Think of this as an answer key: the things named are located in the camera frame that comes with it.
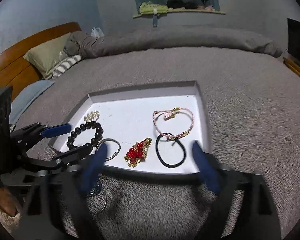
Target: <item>robotic arm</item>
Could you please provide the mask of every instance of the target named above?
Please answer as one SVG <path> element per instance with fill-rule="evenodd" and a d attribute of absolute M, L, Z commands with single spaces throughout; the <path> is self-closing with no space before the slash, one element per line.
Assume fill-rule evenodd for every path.
<path fill-rule="evenodd" d="M 13 237 L 16 240 L 77 239 L 66 233 L 62 223 L 57 201 L 61 190 L 79 239 L 104 239 L 84 196 L 102 170 L 106 145 L 93 155 L 89 146 L 81 146 L 58 154 L 51 161 L 29 158 L 26 152 L 40 140 L 69 133 L 71 126 L 48 127 L 35 123 L 10 134 L 11 93 L 11 87 L 0 89 L 0 187 L 7 187 L 23 205 Z M 200 181 L 218 196 L 195 239 L 281 240 L 277 210 L 260 173 L 234 171 L 219 164 L 197 142 L 193 143 L 192 154 L 200 170 Z M 222 237 L 235 190 L 244 190 L 243 203 L 233 232 Z"/>

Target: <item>black beaded bracelet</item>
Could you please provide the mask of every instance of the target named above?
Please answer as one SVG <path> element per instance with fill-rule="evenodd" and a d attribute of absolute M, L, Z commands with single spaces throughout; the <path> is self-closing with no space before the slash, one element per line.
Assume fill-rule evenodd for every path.
<path fill-rule="evenodd" d="M 86 122 L 85 124 L 80 124 L 80 127 L 76 127 L 74 131 L 70 133 L 70 136 L 68 137 L 67 146 L 69 150 L 72 150 L 74 148 L 77 148 L 77 146 L 74 146 L 74 139 L 80 134 L 81 132 L 85 131 L 86 129 L 96 129 L 96 133 L 94 134 L 94 137 L 91 139 L 90 143 L 86 143 L 85 145 L 91 145 L 93 147 L 97 147 L 99 141 L 102 140 L 102 134 L 103 134 L 103 128 L 101 127 L 101 124 L 95 121 L 92 122 Z"/>
<path fill-rule="evenodd" d="M 180 165 L 185 161 L 185 159 L 186 159 L 186 149 L 185 149 L 185 147 L 183 146 L 183 144 L 182 144 L 178 139 L 174 139 L 174 141 L 175 141 L 176 143 L 178 143 L 178 145 L 179 145 L 179 146 L 181 147 L 181 149 L 183 150 L 183 159 L 182 159 L 181 162 L 179 162 L 179 163 L 177 163 L 177 164 L 167 164 L 167 163 L 165 163 L 165 162 L 162 160 L 162 158 L 161 158 L 161 156 L 160 156 L 160 154 L 159 154 L 159 150 L 158 150 L 158 143 L 159 143 L 159 140 L 163 137 L 162 134 L 159 134 L 159 136 L 157 137 L 157 140 L 156 140 L 156 142 L 155 142 L 155 151 L 157 152 L 157 156 L 158 156 L 158 158 L 159 158 L 159 161 L 160 161 L 164 166 L 166 166 L 166 167 L 168 167 L 168 168 L 176 168 L 176 167 L 180 166 Z"/>

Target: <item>gray blanket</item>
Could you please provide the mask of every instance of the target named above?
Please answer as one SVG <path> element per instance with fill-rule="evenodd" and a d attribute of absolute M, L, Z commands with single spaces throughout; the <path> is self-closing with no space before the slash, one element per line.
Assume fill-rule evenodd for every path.
<path fill-rule="evenodd" d="M 270 55 L 199 47 L 86 59 L 57 78 L 24 112 L 17 128 L 34 122 L 60 124 L 90 92 L 187 80 L 197 80 L 201 87 L 212 153 L 234 169 L 263 173 L 285 236 L 300 218 L 300 78 Z M 54 153 L 47 144 L 42 140 L 29 156 L 51 159 Z M 112 177 L 102 182 L 108 195 L 104 212 L 98 214 L 102 195 L 87 201 L 108 240 L 193 239 L 215 198 L 204 185 L 157 185 Z M 233 200 L 224 234 L 234 226 L 241 196 L 237 192 Z M 64 224 L 76 234 L 66 212 Z"/>
<path fill-rule="evenodd" d="M 274 57 L 282 54 L 270 39 L 260 34 L 205 26 L 158 27 L 100 39 L 84 32 L 74 32 L 68 38 L 64 51 L 71 56 L 80 54 L 82 58 L 97 58 L 137 50 L 201 46 L 241 49 Z"/>

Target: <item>red beaded brooch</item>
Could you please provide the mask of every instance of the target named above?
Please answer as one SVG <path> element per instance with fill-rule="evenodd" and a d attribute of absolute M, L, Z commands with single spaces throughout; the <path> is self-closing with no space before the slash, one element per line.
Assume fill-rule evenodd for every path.
<path fill-rule="evenodd" d="M 137 166 L 142 159 L 147 158 L 148 148 L 151 144 L 151 138 L 147 138 L 142 142 L 137 142 L 134 146 L 130 148 L 127 152 L 126 156 L 124 157 L 125 161 L 128 162 L 129 167 Z"/>

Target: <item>white tray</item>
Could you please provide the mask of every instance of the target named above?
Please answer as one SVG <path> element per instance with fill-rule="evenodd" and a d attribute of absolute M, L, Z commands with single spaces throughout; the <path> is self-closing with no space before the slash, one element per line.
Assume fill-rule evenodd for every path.
<path fill-rule="evenodd" d="M 155 110 L 167 110 L 175 107 L 189 108 L 194 114 L 194 127 L 190 134 L 180 139 L 186 149 L 186 159 L 176 168 L 165 167 L 158 159 L 155 142 L 158 132 L 152 121 Z M 63 123 L 69 123 L 72 130 L 85 123 L 84 116 L 92 111 L 99 111 L 100 122 L 104 133 L 103 138 L 113 138 L 121 144 L 121 151 L 112 160 L 105 162 L 103 173 L 117 174 L 121 178 L 148 178 L 159 180 L 196 180 L 198 168 L 192 158 L 191 148 L 193 140 L 206 152 L 210 152 L 208 135 L 208 122 L 206 111 L 202 102 L 199 86 L 195 81 L 173 82 L 142 86 L 118 88 L 90 93 L 71 111 Z M 177 114 L 174 119 L 163 120 L 160 116 L 157 125 L 162 132 L 179 134 L 189 128 L 191 119 L 189 115 Z M 90 142 L 95 130 L 82 132 L 75 139 L 74 145 L 81 146 Z M 66 152 L 69 134 L 51 139 L 49 145 L 55 152 Z M 150 137 L 151 146 L 147 158 L 136 167 L 129 167 L 124 160 L 128 150 L 136 143 Z M 177 143 L 167 142 L 163 137 L 159 142 L 161 158 L 168 164 L 179 163 L 183 158 L 183 151 Z M 112 155 L 118 146 L 107 142 L 109 153 Z"/>

